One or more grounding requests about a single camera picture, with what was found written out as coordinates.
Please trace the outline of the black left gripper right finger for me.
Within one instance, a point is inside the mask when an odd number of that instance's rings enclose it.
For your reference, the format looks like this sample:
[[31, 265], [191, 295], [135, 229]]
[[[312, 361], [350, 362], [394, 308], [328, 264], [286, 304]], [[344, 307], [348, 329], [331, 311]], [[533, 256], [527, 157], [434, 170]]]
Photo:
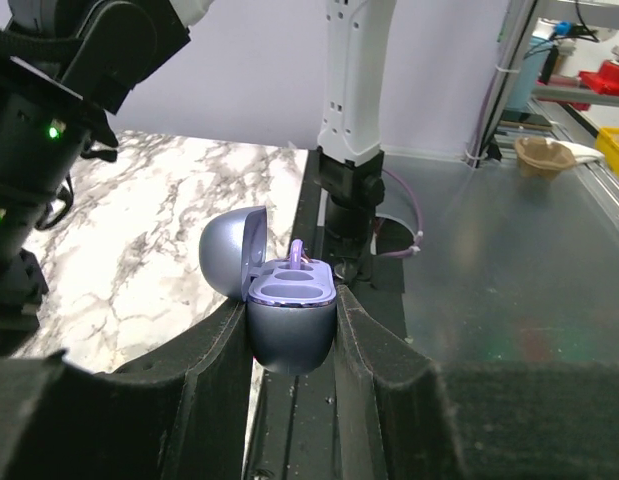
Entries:
[[346, 479], [619, 479], [619, 365], [438, 363], [337, 290]]

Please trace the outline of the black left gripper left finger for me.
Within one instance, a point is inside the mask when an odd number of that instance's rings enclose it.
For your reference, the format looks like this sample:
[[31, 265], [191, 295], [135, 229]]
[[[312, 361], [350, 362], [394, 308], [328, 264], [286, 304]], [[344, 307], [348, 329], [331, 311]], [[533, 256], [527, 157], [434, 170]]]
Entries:
[[237, 479], [252, 356], [226, 301], [110, 374], [0, 358], [0, 479]]

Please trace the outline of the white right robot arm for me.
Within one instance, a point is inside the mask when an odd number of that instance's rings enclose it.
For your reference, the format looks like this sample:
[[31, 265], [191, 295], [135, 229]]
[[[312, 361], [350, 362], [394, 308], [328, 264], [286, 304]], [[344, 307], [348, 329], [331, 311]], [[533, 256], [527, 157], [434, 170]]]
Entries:
[[[0, 356], [37, 330], [48, 291], [33, 230], [71, 208], [77, 159], [114, 162], [108, 116], [190, 39], [206, 1], [13, 1], [0, 29]], [[366, 262], [362, 243], [384, 197], [379, 107], [391, 1], [330, 1], [327, 80], [318, 137], [319, 185], [336, 209], [348, 278]]]

